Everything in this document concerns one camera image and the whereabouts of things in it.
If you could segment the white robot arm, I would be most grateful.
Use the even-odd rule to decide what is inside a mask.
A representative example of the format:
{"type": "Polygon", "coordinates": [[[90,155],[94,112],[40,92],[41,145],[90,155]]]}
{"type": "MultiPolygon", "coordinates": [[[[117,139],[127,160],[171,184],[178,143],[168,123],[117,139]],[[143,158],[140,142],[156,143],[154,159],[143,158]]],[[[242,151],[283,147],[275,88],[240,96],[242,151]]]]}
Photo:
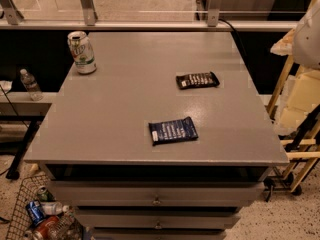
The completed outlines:
{"type": "Polygon", "coordinates": [[[292,44],[294,62],[320,69],[320,0],[298,22],[292,44]]]}

